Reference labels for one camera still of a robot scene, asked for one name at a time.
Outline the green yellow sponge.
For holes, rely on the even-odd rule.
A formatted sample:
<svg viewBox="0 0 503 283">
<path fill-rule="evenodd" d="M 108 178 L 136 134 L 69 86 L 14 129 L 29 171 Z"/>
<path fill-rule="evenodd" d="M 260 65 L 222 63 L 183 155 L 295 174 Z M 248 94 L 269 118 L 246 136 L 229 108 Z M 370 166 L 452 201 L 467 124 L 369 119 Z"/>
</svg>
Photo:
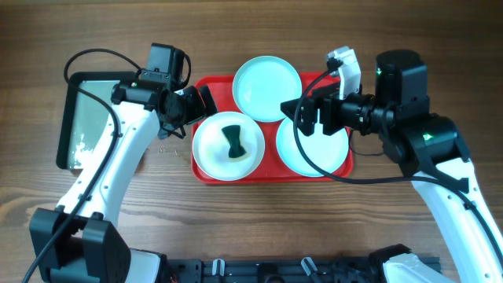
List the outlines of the green yellow sponge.
<svg viewBox="0 0 503 283">
<path fill-rule="evenodd" d="M 228 157 L 236 159 L 244 156 L 247 151 L 240 141 L 240 125 L 229 125 L 222 128 L 222 133 L 229 143 Z"/>
</svg>

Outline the white round plate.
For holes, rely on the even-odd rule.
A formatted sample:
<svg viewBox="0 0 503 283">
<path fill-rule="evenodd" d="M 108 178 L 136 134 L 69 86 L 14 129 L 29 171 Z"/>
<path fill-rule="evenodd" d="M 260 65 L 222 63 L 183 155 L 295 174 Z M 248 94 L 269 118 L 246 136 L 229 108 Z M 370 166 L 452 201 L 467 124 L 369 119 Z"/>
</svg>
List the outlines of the white round plate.
<svg viewBox="0 0 503 283">
<path fill-rule="evenodd" d="M 240 125 L 240 141 L 247 153 L 236 159 L 228 157 L 229 143 L 222 128 Z M 260 126 L 240 112 L 220 112 L 205 121 L 193 135 L 192 154 L 196 164 L 207 175 L 229 182 L 249 176 L 265 154 L 265 137 Z"/>
</svg>

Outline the teal plate top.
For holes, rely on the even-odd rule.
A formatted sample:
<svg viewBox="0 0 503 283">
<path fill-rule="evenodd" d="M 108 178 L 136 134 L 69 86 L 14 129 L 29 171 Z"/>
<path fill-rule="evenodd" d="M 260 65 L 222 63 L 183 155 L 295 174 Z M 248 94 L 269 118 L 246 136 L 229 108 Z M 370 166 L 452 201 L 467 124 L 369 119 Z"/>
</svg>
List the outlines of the teal plate top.
<svg viewBox="0 0 503 283">
<path fill-rule="evenodd" d="M 286 117 L 281 103 L 297 99 L 302 93 L 299 73 L 286 60 L 259 56 L 244 63 L 232 83 L 233 99 L 245 115 L 262 123 Z"/>
</svg>

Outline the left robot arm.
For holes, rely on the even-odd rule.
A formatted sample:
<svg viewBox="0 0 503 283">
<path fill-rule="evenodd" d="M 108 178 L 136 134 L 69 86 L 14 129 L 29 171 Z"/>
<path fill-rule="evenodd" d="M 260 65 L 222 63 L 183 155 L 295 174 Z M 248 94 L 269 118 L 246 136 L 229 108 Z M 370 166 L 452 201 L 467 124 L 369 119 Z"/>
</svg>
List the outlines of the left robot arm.
<svg viewBox="0 0 503 283">
<path fill-rule="evenodd" d="M 125 192 L 153 139 L 184 138 L 185 128 L 218 109 L 206 86 L 189 85 L 182 50 L 151 46 L 145 67 L 121 80 L 102 101 L 108 120 L 90 163 L 52 209 L 33 214 L 35 260 L 28 274 L 45 282 L 176 282 L 159 252 L 131 248 L 116 225 Z"/>
</svg>

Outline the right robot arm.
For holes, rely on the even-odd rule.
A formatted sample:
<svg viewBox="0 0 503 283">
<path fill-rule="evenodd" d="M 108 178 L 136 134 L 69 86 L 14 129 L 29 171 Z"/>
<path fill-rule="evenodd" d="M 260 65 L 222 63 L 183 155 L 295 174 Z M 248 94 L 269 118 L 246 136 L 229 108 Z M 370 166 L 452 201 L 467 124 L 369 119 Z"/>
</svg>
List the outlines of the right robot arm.
<svg viewBox="0 0 503 283">
<path fill-rule="evenodd" d="M 502 279 L 502 235 L 475 176 L 468 147 L 454 122 L 430 110 L 428 69 L 412 50 L 389 50 L 376 57 L 374 94 L 361 90 L 361 70 L 346 46 L 325 58 L 328 86 L 314 80 L 281 111 L 293 134 L 310 136 L 356 130 L 377 134 L 384 154 L 401 170 L 433 214 L 463 282 Z"/>
</svg>

